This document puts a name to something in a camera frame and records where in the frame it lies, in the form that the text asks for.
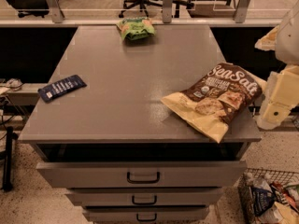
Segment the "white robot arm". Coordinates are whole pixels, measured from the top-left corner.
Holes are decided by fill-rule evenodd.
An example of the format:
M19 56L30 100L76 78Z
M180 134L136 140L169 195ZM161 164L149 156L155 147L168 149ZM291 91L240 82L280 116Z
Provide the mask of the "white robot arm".
M256 119L260 128L272 130L299 104L299 1L280 25L256 42L255 48L273 50L276 58L286 64L279 73L270 73L260 115Z

